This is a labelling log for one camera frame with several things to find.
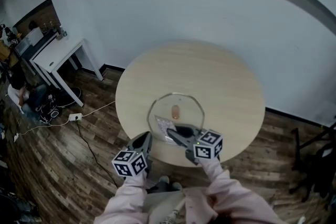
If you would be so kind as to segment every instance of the pink sleeve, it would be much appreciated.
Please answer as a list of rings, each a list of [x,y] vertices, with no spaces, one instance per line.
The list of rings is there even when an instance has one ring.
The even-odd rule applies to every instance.
[[[230,179],[229,171],[223,171],[218,159],[200,163],[212,182],[206,194],[215,199],[213,208],[218,214],[230,216],[235,224],[285,224],[263,198]]]
[[[145,224],[148,214],[142,212],[147,192],[144,188],[146,173],[127,178],[111,198],[101,216],[94,224]]]

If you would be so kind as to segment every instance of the wooden floor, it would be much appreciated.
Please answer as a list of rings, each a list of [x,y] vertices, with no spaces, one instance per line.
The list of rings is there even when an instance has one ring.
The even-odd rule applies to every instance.
[[[100,82],[84,71],[68,70],[64,79],[82,89],[81,99],[85,105],[83,108],[74,105],[64,109],[53,124],[66,122],[71,113],[86,114],[113,101],[121,74],[108,69]],[[18,108],[8,96],[5,97],[7,87],[8,82],[1,90],[6,104],[3,120],[8,128],[7,152],[4,155],[17,193],[27,199],[32,199],[29,193],[32,194],[44,223],[92,223],[116,192],[116,186],[95,163],[74,122],[62,127],[33,130],[13,143],[14,132],[25,132],[35,124],[18,114]],[[17,119],[20,122],[15,130]],[[83,118],[79,125],[98,162],[113,175],[119,186],[122,185],[122,179],[114,173],[111,160],[127,144],[128,138],[118,121],[114,104]],[[223,166],[229,168],[232,178],[263,196],[287,223],[297,223],[305,212],[306,223],[323,223],[321,219],[328,213],[322,209],[322,199],[312,193],[303,204],[303,189],[294,195],[288,193],[288,189],[304,176],[291,171],[294,140],[290,131],[295,127],[300,130],[302,142],[321,132],[316,126],[267,112],[256,139]],[[318,146],[310,146],[307,151],[313,153]],[[154,161],[150,180],[157,180],[161,175],[169,175],[171,180],[180,182],[183,187],[209,184],[200,168],[177,167]]]

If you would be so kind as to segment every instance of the power cable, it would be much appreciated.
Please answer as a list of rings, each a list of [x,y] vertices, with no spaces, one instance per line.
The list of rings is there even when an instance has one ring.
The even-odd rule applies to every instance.
[[[19,114],[20,114],[20,109],[19,109],[18,113],[16,114],[16,118],[18,117]],[[15,132],[16,132],[16,129],[17,129],[18,125],[19,125],[19,122],[20,122],[20,119],[18,119],[17,122],[16,122]],[[16,158],[17,158],[17,160],[18,160],[19,170],[20,170],[20,172],[21,172],[21,178],[22,178],[22,181],[23,181],[24,184],[26,185],[26,190],[25,190],[25,192],[28,192],[29,199],[30,199],[32,202],[34,202],[37,211],[39,211],[39,210],[38,210],[38,203],[37,203],[36,199],[34,198],[32,192],[30,191],[30,187],[28,186],[27,181],[25,180],[25,176],[24,176],[24,173],[23,173],[23,170],[24,170],[24,169],[23,169],[22,164],[21,164],[21,161],[20,161],[19,152],[18,152],[16,146],[14,145],[14,143],[13,143],[13,146],[12,146],[12,147],[13,147],[13,149],[14,149]]]
[[[92,155],[93,155],[93,157],[94,157],[94,160],[96,161],[96,163],[97,163],[97,165],[99,165],[107,174],[108,174],[108,176],[112,179],[112,181],[113,181],[113,183],[115,184],[115,186],[118,188],[118,185],[117,185],[117,183],[116,183],[116,181],[113,179],[113,177],[110,175],[110,173],[100,164],[100,163],[98,163],[98,161],[97,161],[97,158],[96,158],[96,156],[95,156],[95,154],[93,153],[93,151],[92,151],[92,149],[91,149],[91,147],[90,147],[90,144],[88,143],[88,141],[86,141],[85,139],[84,139],[84,137],[82,136],[82,134],[81,134],[81,132],[80,132],[80,128],[79,128],[79,124],[78,124],[78,122],[77,122],[77,117],[76,117],[76,124],[77,124],[77,127],[78,127],[78,132],[79,132],[79,136],[80,136],[80,138],[82,138],[83,140],[84,140],[84,142],[85,143],[87,143],[87,145],[88,145],[88,147],[89,147],[89,149],[90,149],[90,151],[91,151],[91,153],[92,153]]]
[[[86,114],[86,115],[84,115],[84,116],[82,116],[82,117],[86,117],[86,116],[88,116],[88,115],[91,115],[93,112],[96,112],[96,111],[98,111],[98,110],[101,110],[101,109],[105,108],[106,106],[111,105],[111,104],[113,104],[113,103],[115,103],[115,101],[112,101],[111,103],[108,103],[108,104],[102,106],[101,108],[98,108],[98,109],[96,109],[96,110],[93,110],[93,111],[90,112],[89,114]],[[49,128],[49,127],[53,127],[53,126],[63,126],[63,125],[66,125],[68,122],[69,122],[69,120],[68,120],[67,122],[63,123],[63,124],[48,125],[48,126],[37,126],[37,127],[31,128],[30,130],[28,130],[28,131],[25,132],[24,134],[16,134],[16,135],[18,135],[18,136],[19,136],[19,135],[25,135],[26,133],[28,133],[28,132],[30,132],[30,131],[32,131],[32,130],[34,130],[34,129],[37,129],[37,128]]]

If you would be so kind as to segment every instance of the black and white marker cube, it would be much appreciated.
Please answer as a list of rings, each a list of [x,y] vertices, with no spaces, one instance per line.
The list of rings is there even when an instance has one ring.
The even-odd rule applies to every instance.
[[[147,168],[146,160],[141,152],[120,151],[112,160],[115,171],[119,176],[133,177]]]
[[[213,159],[223,149],[223,137],[212,130],[206,131],[194,144],[194,157],[201,159]]]

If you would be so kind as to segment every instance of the white table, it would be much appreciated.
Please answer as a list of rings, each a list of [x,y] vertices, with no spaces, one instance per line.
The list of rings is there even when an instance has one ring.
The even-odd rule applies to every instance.
[[[47,46],[49,45],[49,43],[56,38],[56,33],[47,40],[47,42],[45,42],[41,48],[38,49],[38,51],[36,53],[34,53],[34,55],[30,58],[29,62],[31,63],[31,65],[35,68],[36,72],[41,76],[41,78],[43,78],[43,80],[50,86],[50,82],[49,80],[44,76],[44,74],[42,73],[42,71],[38,68],[38,66],[34,63],[33,59]]]
[[[151,104],[172,92],[196,98],[205,112],[203,128],[223,135],[221,162],[242,152],[264,119],[261,87],[241,59],[220,46],[178,43],[145,52],[122,74],[115,106],[129,138],[149,131]],[[150,154],[169,164],[194,167],[183,147],[157,139]]]
[[[74,94],[73,91],[67,86],[62,77],[58,74],[57,70],[61,65],[69,59],[72,66],[77,69],[75,62],[72,60],[71,55],[74,54],[79,48],[83,48],[94,72],[99,80],[103,80],[101,73],[94,61],[92,54],[84,39],[76,38],[63,38],[61,40],[54,39],[48,46],[46,46],[34,59],[33,62],[37,64],[43,71],[44,75],[52,82],[52,84],[59,89],[58,84],[50,76],[52,74],[57,82],[67,91],[67,93],[75,100],[77,104],[83,106],[82,101]]]

